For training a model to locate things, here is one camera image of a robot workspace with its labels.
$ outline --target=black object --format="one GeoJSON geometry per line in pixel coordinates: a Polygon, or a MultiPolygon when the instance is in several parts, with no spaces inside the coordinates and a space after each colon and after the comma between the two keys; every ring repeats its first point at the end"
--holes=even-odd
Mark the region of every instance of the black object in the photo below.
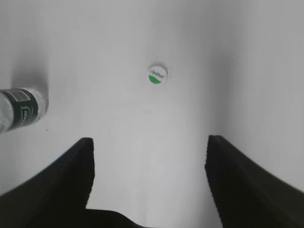
{"type": "Polygon", "coordinates": [[[205,170],[224,228],[304,228],[304,194],[224,137],[209,136],[205,170]]]}
{"type": "Polygon", "coordinates": [[[86,209],[93,140],[83,138],[43,171],[0,197],[1,228],[141,228],[115,211],[86,209]]]}

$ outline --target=white floor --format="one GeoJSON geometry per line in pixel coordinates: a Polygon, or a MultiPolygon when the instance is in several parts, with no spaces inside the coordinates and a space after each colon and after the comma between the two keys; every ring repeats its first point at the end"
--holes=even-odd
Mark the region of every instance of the white floor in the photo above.
{"type": "Polygon", "coordinates": [[[92,137],[87,208],[149,227],[219,228],[204,171],[210,134],[304,190],[303,4],[0,2],[0,87],[46,81],[50,99],[43,120],[0,136],[0,193],[92,137]],[[155,61],[168,68],[163,85],[147,78],[155,61]]]}

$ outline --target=bottle label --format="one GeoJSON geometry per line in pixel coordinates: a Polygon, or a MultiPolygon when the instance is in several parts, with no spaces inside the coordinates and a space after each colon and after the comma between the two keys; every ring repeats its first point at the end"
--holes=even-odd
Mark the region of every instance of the bottle label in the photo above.
{"type": "Polygon", "coordinates": [[[24,89],[1,90],[12,104],[14,121],[9,130],[26,126],[35,121],[38,116],[38,104],[34,96],[24,89]]]}

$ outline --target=plastic bottle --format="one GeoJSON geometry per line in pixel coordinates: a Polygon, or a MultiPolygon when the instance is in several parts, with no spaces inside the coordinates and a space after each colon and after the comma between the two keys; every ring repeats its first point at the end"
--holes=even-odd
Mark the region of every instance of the plastic bottle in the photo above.
{"type": "Polygon", "coordinates": [[[37,89],[0,90],[0,133],[37,122],[47,109],[48,97],[37,89]]]}

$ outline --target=green and white bottle cap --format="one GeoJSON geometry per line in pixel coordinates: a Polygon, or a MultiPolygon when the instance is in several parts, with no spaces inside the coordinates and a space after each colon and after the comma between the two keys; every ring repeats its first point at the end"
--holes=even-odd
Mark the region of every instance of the green and white bottle cap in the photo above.
{"type": "Polygon", "coordinates": [[[167,80],[168,72],[164,67],[157,65],[149,68],[148,76],[153,84],[161,84],[167,80]]]}

